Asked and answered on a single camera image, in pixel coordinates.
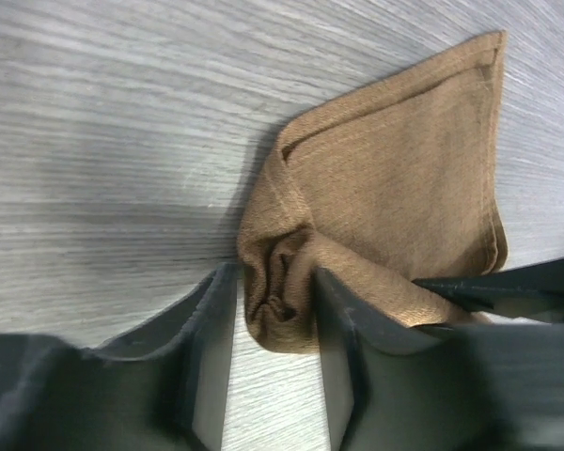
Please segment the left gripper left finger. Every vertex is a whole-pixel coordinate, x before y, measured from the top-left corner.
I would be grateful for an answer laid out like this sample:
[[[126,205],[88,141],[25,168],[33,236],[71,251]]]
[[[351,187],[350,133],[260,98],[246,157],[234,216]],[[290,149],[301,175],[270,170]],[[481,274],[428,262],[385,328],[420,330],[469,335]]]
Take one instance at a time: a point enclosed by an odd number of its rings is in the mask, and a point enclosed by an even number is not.
[[[97,348],[0,334],[0,450],[218,450],[237,268]]]

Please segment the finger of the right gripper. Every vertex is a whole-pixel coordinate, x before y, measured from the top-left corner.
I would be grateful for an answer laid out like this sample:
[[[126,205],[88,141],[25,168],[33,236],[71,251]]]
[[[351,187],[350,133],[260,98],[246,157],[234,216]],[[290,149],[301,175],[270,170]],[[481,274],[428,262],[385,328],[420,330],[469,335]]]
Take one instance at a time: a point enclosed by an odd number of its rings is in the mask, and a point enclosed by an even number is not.
[[[414,283],[468,312],[564,323],[564,257],[482,276]]]

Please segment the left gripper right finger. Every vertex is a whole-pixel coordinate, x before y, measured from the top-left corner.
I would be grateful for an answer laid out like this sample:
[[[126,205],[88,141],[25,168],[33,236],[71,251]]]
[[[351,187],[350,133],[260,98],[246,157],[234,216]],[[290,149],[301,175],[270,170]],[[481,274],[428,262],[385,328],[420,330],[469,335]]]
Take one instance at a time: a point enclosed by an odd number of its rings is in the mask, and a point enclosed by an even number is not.
[[[313,277],[335,450],[564,450],[564,324],[404,327]]]

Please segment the brown cloth napkin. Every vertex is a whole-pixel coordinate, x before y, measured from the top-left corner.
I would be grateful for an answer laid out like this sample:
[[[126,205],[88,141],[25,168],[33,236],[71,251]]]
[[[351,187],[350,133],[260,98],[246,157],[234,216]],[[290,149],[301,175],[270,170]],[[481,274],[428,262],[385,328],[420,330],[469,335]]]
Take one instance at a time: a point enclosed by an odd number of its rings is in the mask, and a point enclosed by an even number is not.
[[[469,39],[280,132],[237,239],[245,321],[263,348],[315,349],[319,267],[405,326],[480,321],[416,280],[507,259],[494,188],[507,38]]]

